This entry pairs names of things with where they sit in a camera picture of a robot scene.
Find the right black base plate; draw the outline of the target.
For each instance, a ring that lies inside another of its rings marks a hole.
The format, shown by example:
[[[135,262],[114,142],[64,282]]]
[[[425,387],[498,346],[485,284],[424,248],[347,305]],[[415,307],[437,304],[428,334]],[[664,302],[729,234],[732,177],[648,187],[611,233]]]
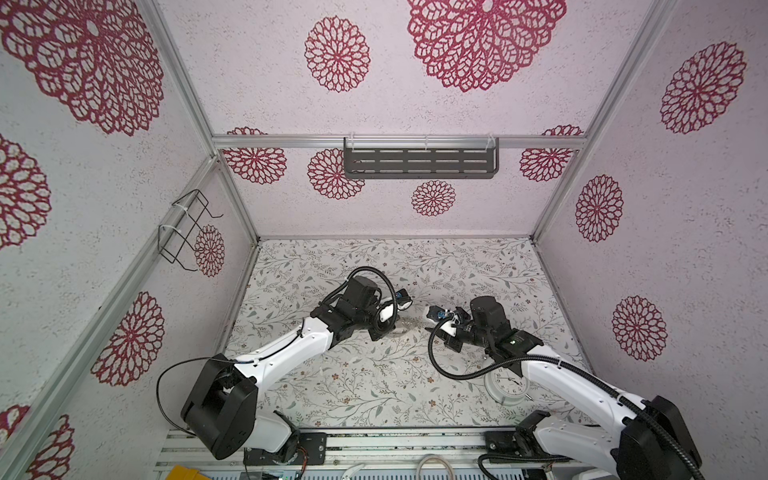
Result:
[[[492,463],[560,463],[571,458],[547,453],[535,438],[517,430],[487,431],[484,433],[486,454]]]

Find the white round alarm clock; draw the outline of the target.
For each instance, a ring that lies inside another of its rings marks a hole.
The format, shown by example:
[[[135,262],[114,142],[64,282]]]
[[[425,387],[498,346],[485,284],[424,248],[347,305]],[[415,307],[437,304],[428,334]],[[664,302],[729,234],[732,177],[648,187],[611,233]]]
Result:
[[[483,383],[488,395],[502,406],[512,407],[532,400],[529,381],[509,369],[487,373]]]

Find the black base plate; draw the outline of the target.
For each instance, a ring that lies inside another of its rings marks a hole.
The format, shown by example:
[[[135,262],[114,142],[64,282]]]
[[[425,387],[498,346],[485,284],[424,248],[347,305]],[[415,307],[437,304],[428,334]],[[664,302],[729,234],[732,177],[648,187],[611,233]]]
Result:
[[[292,435],[287,444],[277,453],[263,449],[247,448],[244,451],[244,464],[256,466],[319,466],[325,464],[328,435],[320,433],[298,433]]]
[[[487,431],[484,433],[486,454],[492,463],[560,463],[571,458],[547,453],[535,438],[517,430]]]

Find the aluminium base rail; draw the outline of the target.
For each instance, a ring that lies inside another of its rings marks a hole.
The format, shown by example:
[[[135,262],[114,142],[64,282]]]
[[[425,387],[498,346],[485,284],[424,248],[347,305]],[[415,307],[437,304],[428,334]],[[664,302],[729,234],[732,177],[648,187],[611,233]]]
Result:
[[[457,467],[473,467],[486,453],[484,433],[515,430],[513,427],[450,428],[314,428],[303,432],[328,435],[324,465],[317,470],[339,470],[356,463],[369,468],[407,468],[428,455],[438,455]],[[170,433],[151,470],[159,477],[176,465],[200,471],[249,471],[282,466],[248,467],[244,464],[245,447],[223,460],[217,460],[201,441],[180,433]]]

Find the silver metal key bottle opener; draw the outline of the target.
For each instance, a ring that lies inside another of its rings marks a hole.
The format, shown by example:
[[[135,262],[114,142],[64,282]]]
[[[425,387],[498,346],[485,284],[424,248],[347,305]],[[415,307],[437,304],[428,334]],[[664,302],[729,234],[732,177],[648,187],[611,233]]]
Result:
[[[419,319],[404,319],[398,321],[394,332],[398,335],[406,335],[412,332],[420,332],[429,325],[428,322],[424,322]]]

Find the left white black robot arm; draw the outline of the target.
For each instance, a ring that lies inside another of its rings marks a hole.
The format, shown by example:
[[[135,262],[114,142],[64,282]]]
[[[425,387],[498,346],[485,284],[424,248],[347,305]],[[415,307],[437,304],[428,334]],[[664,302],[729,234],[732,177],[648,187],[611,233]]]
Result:
[[[301,448],[300,430],[281,412],[261,412],[260,394],[358,331],[382,339],[412,303],[378,269],[353,270],[295,330],[233,359],[208,358],[181,409],[182,420],[217,460],[256,449],[280,463],[291,461]]]

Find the dark grey wall shelf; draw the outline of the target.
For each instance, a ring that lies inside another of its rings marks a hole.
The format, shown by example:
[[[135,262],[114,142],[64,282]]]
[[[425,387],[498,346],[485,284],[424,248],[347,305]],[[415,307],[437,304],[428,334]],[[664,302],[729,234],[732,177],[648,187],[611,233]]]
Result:
[[[344,138],[343,173],[354,180],[486,180],[500,169],[499,148],[483,146],[364,144]]]

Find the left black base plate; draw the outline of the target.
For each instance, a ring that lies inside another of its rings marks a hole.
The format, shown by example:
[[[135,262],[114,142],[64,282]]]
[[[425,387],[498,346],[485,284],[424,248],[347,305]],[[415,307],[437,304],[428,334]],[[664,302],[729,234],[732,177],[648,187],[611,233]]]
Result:
[[[244,464],[256,466],[319,466],[325,464],[328,435],[320,433],[298,433],[292,435],[287,444],[277,453],[263,449],[247,448],[244,451]]]

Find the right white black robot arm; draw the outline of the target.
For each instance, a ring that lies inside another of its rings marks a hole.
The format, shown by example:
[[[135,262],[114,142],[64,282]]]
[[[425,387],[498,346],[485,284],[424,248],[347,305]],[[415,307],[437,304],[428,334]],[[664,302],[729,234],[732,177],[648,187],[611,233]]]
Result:
[[[598,477],[616,479],[700,479],[702,459],[678,407],[613,386],[562,359],[535,335],[514,328],[492,296],[473,299],[470,308],[429,308],[431,341],[441,339],[454,352],[466,344],[480,347],[490,365],[472,373],[442,376],[456,381],[507,369],[530,384],[562,397],[592,419],[582,425],[543,410],[525,417],[510,431],[490,434],[480,463],[576,461]]]

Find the yellow object at bottom edge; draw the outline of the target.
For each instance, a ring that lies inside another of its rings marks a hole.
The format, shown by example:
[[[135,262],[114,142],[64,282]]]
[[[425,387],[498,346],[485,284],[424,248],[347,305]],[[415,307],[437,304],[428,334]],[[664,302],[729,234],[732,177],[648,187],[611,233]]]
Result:
[[[166,480],[210,480],[209,477],[202,474],[199,470],[184,467],[181,465],[174,466],[168,475]]]

